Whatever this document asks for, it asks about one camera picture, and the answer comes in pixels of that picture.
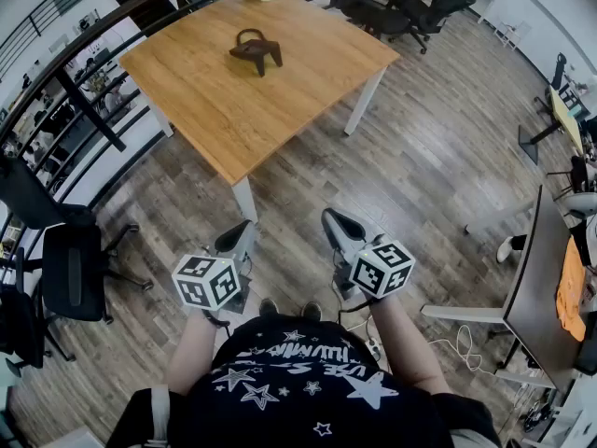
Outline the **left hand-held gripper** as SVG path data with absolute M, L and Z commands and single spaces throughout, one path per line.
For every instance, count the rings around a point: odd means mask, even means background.
M 249 295 L 250 253 L 257 228 L 249 219 L 220 234 L 214 247 L 184 255 L 172 272 L 187 307 L 241 315 Z

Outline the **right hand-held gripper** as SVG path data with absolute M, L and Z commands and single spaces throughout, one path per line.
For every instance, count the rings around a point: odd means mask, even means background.
M 345 300 L 360 291 L 377 301 L 406 285 L 416 259 L 398 240 L 390 240 L 363 218 L 333 207 L 323 210 L 321 223 L 330 245 L 340 253 L 333 281 Z

